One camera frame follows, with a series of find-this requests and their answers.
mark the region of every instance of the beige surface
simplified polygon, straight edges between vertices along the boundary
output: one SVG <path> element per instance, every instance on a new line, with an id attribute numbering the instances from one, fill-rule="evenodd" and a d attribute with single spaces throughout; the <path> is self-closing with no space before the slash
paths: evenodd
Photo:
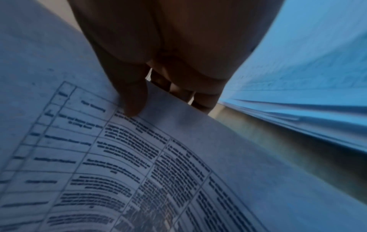
<path id="1" fill-rule="evenodd" d="M 38 0 L 80 30 L 65 0 Z M 217 105 L 217 121 L 272 154 L 367 203 L 367 156 Z"/>

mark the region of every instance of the hand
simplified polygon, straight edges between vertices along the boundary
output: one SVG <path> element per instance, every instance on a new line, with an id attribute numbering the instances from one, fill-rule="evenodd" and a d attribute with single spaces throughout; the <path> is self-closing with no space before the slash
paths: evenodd
<path id="1" fill-rule="evenodd" d="M 209 113 L 283 0 L 69 0 L 105 73 L 138 114 L 145 77 Z"/>

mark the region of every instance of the human hand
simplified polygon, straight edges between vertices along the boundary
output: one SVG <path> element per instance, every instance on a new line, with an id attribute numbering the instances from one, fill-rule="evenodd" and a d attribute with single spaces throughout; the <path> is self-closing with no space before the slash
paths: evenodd
<path id="1" fill-rule="evenodd" d="M 145 81 L 209 113 L 284 0 L 69 0 L 125 114 L 145 106 Z"/>

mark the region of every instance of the stack of paper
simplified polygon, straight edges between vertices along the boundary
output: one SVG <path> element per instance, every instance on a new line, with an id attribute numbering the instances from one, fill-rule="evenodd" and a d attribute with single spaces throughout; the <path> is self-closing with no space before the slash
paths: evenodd
<path id="1" fill-rule="evenodd" d="M 367 2 L 288 0 L 220 103 L 367 151 Z"/>

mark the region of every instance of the wooden surface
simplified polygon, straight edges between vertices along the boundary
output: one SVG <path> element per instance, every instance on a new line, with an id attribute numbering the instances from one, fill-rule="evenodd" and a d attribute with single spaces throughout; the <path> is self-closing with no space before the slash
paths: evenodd
<path id="1" fill-rule="evenodd" d="M 80 30 L 66 0 L 38 0 Z M 367 203 L 367 154 L 262 121 L 217 105 L 210 116 L 308 173 Z"/>

